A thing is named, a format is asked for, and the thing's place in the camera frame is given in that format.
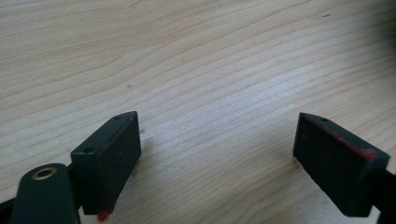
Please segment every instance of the black clamp jaw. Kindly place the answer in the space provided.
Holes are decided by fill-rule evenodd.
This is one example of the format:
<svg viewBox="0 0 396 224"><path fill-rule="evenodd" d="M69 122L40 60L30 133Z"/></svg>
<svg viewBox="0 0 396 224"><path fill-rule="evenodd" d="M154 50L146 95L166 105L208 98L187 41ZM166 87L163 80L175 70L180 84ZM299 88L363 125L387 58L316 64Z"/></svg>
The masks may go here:
<svg viewBox="0 0 396 224"><path fill-rule="evenodd" d="M106 219L140 154L137 113L117 115L72 151L69 166L25 174L17 197L0 204L0 223L78 224L81 206L85 215Z"/></svg>
<svg viewBox="0 0 396 224"><path fill-rule="evenodd" d="M348 217L396 223L396 176L386 170L390 156L336 123L301 113L293 156Z"/></svg>

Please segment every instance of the light wood surface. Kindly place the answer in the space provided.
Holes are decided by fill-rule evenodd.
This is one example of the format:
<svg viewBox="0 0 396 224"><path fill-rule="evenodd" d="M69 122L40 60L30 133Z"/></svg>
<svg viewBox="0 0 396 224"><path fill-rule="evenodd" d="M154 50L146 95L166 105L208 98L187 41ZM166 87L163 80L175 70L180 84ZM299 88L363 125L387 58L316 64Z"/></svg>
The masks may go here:
<svg viewBox="0 0 396 224"><path fill-rule="evenodd" d="M143 154L107 223L375 223L344 217L292 155L301 111L396 170L396 3L0 2L0 201L136 110ZM96 217L82 216L86 223Z"/></svg>

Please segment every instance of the black rubber pad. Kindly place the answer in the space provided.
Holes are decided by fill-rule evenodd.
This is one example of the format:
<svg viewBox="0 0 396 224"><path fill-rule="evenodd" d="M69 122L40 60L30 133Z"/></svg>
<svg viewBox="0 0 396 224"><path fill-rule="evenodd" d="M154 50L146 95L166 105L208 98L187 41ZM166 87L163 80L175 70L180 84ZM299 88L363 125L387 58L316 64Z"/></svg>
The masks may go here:
<svg viewBox="0 0 396 224"><path fill-rule="evenodd" d="M368 217L375 174L389 155L336 123L300 114L294 157L348 217Z"/></svg>
<svg viewBox="0 0 396 224"><path fill-rule="evenodd" d="M74 173L85 186L86 215L113 211L140 154L136 112L110 119L71 153Z"/></svg>

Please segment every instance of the wood grain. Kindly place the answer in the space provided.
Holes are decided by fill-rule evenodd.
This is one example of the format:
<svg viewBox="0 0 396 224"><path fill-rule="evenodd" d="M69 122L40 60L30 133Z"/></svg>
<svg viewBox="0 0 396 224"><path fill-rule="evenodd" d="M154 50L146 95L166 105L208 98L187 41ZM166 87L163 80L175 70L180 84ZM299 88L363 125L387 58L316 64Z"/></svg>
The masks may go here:
<svg viewBox="0 0 396 224"><path fill-rule="evenodd" d="M136 110L143 154L108 223L375 223L375 209L344 217L291 151L304 111L396 156L395 9L2 1L0 202L24 173L69 163L107 119Z"/></svg>

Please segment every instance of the screw hole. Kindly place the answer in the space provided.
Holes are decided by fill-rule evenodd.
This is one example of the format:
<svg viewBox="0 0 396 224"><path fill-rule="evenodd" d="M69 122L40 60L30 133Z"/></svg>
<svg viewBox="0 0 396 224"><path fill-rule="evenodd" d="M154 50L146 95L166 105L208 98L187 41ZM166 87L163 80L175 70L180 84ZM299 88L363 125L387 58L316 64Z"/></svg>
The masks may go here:
<svg viewBox="0 0 396 224"><path fill-rule="evenodd" d="M47 179L47 178L49 178L49 177L55 175L56 171L57 171L57 170L56 170L55 168L53 168L53 167L44 168L44 169L41 169L41 170L35 172L35 173L32 175L32 178L33 178L33 180L43 180L43 179Z"/></svg>
<svg viewBox="0 0 396 224"><path fill-rule="evenodd" d="M85 153L90 153L90 152L93 152L94 151L94 148L93 147L86 147L86 148L84 148L84 152Z"/></svg>

